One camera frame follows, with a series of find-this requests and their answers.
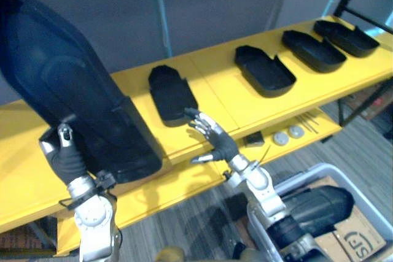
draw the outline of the yellow table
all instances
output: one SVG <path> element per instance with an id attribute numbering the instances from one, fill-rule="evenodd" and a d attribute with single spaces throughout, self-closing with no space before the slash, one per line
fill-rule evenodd
<path id="1" fill-rule="evenodd" d="M 216 119 L 250 159 L 262 159 L 262 163 L 338 132 L 340 127 L 316 107 L 393 75 L 393 54 L 385 44 L 366 58 L 347 54 L 348 60 L 335 72 L 318 74 L 310 70 L 281 45 L 281 34 L 285 29 L 296 29 L 314 35 L 313 23 L 306 21 L 112 75 L 120 89 L 131 97 L 166 153 L 163 169 L 148 182 L 143 180 L 138 187 L 132 183 L 117 187 L 119 227 L 222 183 L 222 173 L 227 169 L 222 162 L 189 164 L 190 157 L 211 147 L 187 126 L 163 125 L 147 82 L 154 66 L 167 64 L 177 69 L 189 81 L 200 110 Z M 278 53 L 297 77 L 293 89 L 277 98 L 257 94 L 233 62 L 235 48 L 246 44 L 260 47 L 271 57 Z M 319 122 L 318 133 L 306 131 L 303 138 L 290 141 L 285 147 L 274 145 L 271 135 L 298 123 L 294 116 L 306 111 Z M 38 137 L 46 128 L 22 101 L 0 107 L 0 202 L 7 204 L 0 211 L 0 232 L 58 212 L 62 209 L 58 200 L 68 197 L 65 186 L 50 170 L 38 146 Z M 244 147 L 241 138 L 258 130 L 262 130 L 265 145 Z M 66 255 L 78 244 L 79 233 L 72 217 L 59 220 L 57 254 Z"/>

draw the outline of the robotic hand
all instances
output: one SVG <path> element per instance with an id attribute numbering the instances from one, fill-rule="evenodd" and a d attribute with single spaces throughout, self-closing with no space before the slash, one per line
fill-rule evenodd
<path id="1" fill-rule="evenodd" d="M 280 251 L 284 261 L 331 261 L 289 214 L 275 192 L 269 173 L 258 161 L 249 161 L 239 153 L 235 141 L 212 118 L 196 109 L 185 109 L 189 125 L 214 147 L 211 153 L 194 157 L 192 163 L 225 160 L 232 170 L 228 183 L 240 188 L 253 206 L 255 216 Z"/>
<path id="2" fill-rule="evenodd" d="M 61 124 L 57 132 L 48 130 L 40 138 L 40 146 L 71 195 L 72 203 L 67 208 L 74 209 L 81 235 L 79 261 L 118 261 L 121 238 L 114 221 L 116 202 L 105 193 L 115 184 L 111 174 L 100 172 L 95 180 L 87 174 L 67 124 Z"/>

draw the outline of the gray plastic bin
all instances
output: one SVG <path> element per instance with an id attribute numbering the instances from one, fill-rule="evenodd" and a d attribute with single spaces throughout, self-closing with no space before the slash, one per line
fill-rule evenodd
<path id="1" fill-rule="evenodd" d="M 327 163 L 316 164 L 307 171 L 295 174 L 291 178 L 281 182 L 276 185 L 274 189 L 282 196 L 326 176 L 331 176 L 340 187 L 348 190 L 354 197 L 355 205 L 367 217 L 368 221 L 374 226 L 377 232 L 379 232 L 386 242 L 392 242 L 392 225 L 381 215 L 376 207 L 365 197 L 365 195 L 363 195 L 353 182 L 334 165 Z M 257 221 L 249 207 L 247 207 L 247 215 L 249 218 L 248 228 L 250 234 L 261 252 L 265 253 L 267 261 L 283 262 L 276 247 L 267 235 L 267 232 Z"/>

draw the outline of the black tray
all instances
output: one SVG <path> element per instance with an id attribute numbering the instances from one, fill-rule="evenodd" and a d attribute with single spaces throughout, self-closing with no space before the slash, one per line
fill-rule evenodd
<path id="1" fill-rule="evenodd" d="M 376 40 L 357 26 L 355 30 L 351 30 L 332 21 L 316 21 L 314 31 L 358 58 L 371 54 L 379 46 Z"/>
<path id="2" fill-rule="evenodd" d="M 175 127 L 187 123 L 184 108 L 198 108 L 187 80 L 182 80 L 177 70 L 167 65 L 152 69 L 149 85 L 155 106 L 165 126 Z"/>
<path id="3" fill-rule="evenodd" d="M 91 173 L 104 169 L 123 183 L 161 168 L 161 148 L 135 105 L 82 33 L 45 5 L 0 0 L 0 72 L 57 145 L 57 126 L 71 126 Z"/>
<path id="4" fill-rule="evenodd" d="M 282 42 L 317 72 L 333 72 L 346 60 L 345 55 L 327 39 L 319 42 L 306 33 L 294 30 L 285 31 L 282 35 Z"/>
<path id="5" fill-rule="evenodd" d="M 259 48 L 248 45 L 236 48 L 235 63 L 255 90 L 268 98 L 284 94 L 296 82 L 296 77 L 277 56 L 272 60 Z"/>

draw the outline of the cardboard box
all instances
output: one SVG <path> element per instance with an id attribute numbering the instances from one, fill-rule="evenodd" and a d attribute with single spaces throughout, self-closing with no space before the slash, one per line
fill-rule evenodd
<path id="1" fill-rule="evenodd" d="M 351 262 L 333 233 L 318 236 L 315 241 L 333 261 Z"/>
<path id="2" fill-rule="evenodd" d="M 338 187 L 331 177 L 324 177 L 308 185 L 308 188 L 323 185 Z M 333 261 L 365 261 L 386 245 L 385 240 L 356 206 L 346 220 L 335 224 L 335 228 L 334 232 L 316 238 L 318 245 L 326 249 Z"/>

